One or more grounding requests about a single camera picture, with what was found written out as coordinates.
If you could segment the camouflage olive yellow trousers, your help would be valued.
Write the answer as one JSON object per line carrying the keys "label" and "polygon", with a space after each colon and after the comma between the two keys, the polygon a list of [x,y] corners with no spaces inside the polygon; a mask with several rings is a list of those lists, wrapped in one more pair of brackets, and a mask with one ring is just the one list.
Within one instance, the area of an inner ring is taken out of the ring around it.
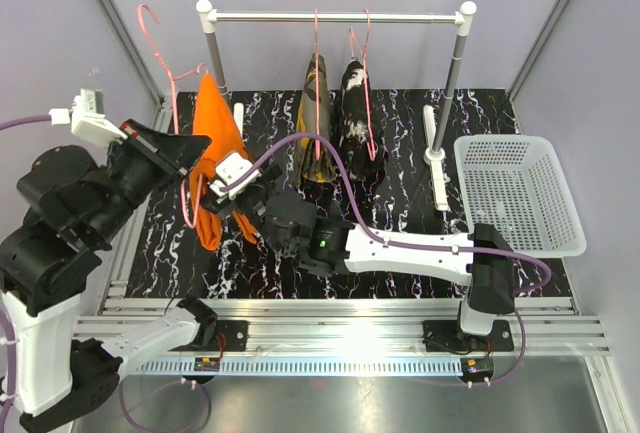
{"label": "camouflage olive yellow trousers", "polygon": [[[319,92],[321,98],[320,136],[326,140],[330,140],[333,110],[327,83],[326,64],[324,57],[320,54],[319,65]],[[316,134],[314,54],[306,71],[297,113],[296,132]],[[315,139],[305,137],[296,141],[294,150],[294,178],[297,186],[300,186],[304,180],[315,183],[328,183],[334,180],[335,170],[333,157],[322,142],[321,144],[321,159],[317,160],[315,154]]]}

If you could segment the orange trousers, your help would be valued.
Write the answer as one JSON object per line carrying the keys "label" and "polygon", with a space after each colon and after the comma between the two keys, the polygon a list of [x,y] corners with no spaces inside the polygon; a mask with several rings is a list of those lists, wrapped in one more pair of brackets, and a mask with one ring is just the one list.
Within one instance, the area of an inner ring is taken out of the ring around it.
{"label": "orange trousers", "polygon": [[195,230],[200,243],[204,249],[215,251],[220,246],[223,227],[221,218],[203,207],[208,181],[214,177],[217,164],[227,154],[238,152],[245,159],[248,154],[231,108],[210,73],[202,77],[199,85],[192,133],[211,139],[211,144],[190,174],[189,190],[191,206],[197,210]]}

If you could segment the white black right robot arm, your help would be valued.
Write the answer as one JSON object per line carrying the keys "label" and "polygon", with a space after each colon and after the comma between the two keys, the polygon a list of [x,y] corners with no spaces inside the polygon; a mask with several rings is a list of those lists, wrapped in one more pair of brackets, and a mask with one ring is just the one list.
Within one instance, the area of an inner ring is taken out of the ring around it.
{"label": "white black right robot arm", "polygon": [[274,253],[318,277],[388,271],[456,284],[464,290],[457,318],[450,326],[425,328],[425,347],[458,355],[509,350],[503,318],[515,310],[512,259],[494,227],[482,226],[478,236],[371,229],[323,216],[297,192],[277,190],[280,173],[275,164],[253,170],[233,153],[206,181],[201,205],[222,216],[245,216]]}

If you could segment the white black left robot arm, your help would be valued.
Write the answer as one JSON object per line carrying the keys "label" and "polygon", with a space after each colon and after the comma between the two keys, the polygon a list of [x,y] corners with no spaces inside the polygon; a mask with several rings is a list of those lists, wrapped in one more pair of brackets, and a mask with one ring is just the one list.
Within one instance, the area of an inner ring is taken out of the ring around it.
{"label": "white black left robot arm", "polygon": [[140,366],[181,347],[205,350],[216,313],[189,297],[120,337],[79,341],[74,332],[89,275],[153,191],[184,179],[210,145],[125,121],[107,140],[105,165],[76,145],[43,153],[17,184],[28,203],[1,245],[1,298],[9,343],[1,402],[21,427],[50,432],[105,403]]}

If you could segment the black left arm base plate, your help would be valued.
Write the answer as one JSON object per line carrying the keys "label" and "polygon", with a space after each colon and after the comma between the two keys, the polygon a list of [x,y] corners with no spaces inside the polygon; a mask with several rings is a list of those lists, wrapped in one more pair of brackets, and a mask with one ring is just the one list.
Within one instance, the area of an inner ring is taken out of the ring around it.
{"label": "black left arm base plate", "polygon": [[249,338],[248,330],[248,321],[218,320],[211,337],[196,338],[188,347],[195,351],[244,352]]}

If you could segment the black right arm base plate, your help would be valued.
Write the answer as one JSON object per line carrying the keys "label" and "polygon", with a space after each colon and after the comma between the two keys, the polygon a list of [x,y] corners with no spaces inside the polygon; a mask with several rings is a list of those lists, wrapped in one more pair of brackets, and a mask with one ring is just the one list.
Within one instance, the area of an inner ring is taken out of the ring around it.
{"label": "black right arm base plate", "polygon": [[488,336],[463,333],[456,320],[425,320],[422,322],[423,343],[427,352],[455,355],[487,352],[513,352],[514,341],[510,324],[496,320]]}

